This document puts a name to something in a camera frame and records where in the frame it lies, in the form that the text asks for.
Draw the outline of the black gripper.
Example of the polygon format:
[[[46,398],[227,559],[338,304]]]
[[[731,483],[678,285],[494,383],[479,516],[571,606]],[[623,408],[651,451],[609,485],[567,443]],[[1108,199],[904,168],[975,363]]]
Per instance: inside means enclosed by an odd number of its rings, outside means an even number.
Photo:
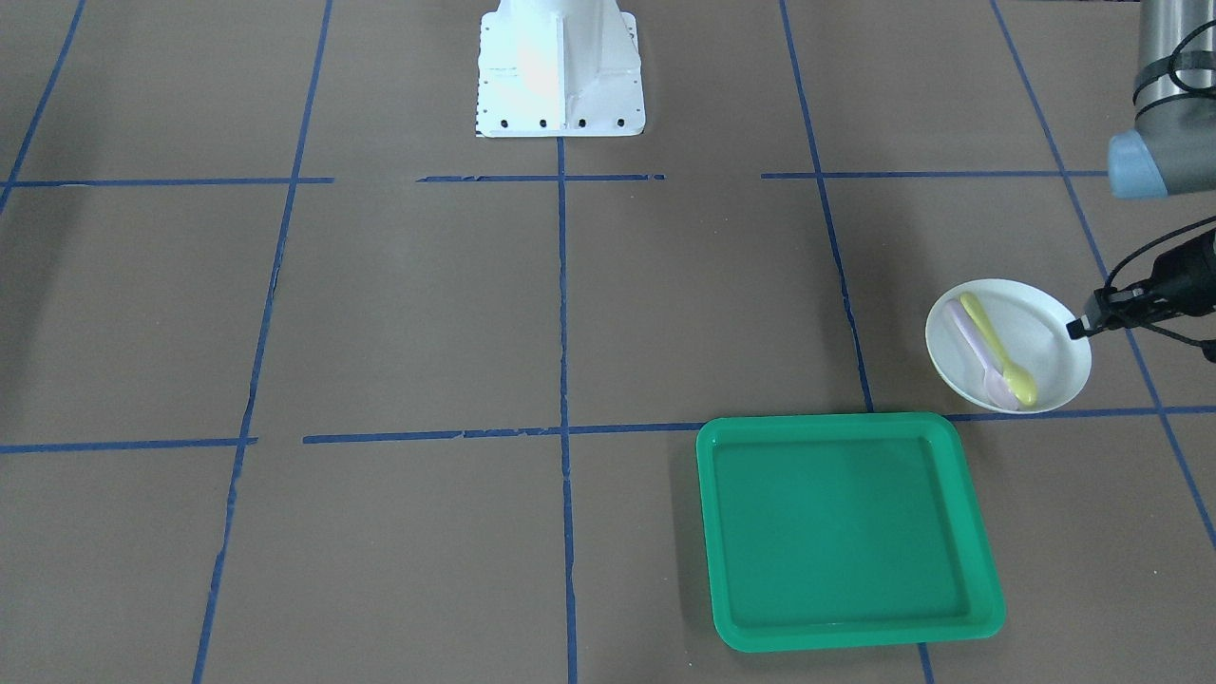
[[[1093,336],[1092,329],[1136,329],[1205,316],[1215,305],[1214,229],[1156,256],[1148,277],[1125,288],[1111,284],[1094,290],[1083,316],[1066,324],[1070,340]]]

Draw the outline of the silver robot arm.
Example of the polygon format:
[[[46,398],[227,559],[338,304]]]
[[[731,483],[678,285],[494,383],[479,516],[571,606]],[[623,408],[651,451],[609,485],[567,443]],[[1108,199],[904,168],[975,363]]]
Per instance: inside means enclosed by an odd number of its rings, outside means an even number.
[[[1108,144],[1108,183],[1118,200],[1166,200],[1214,190],[1214,2],[1143,1],[1135,122]],[[1161,327],[1214,313],[1214,219],[1173,230],[1130,253],[1069,323],[1073,340],[1143,329],[1214,354],[1214,341]]]

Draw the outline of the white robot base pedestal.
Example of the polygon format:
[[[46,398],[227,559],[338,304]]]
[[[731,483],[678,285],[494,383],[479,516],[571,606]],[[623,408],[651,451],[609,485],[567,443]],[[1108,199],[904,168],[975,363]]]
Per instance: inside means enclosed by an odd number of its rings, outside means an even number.
[[[501,1],[482,16],[477,136],[638,136],[638,26],[617,1]]]

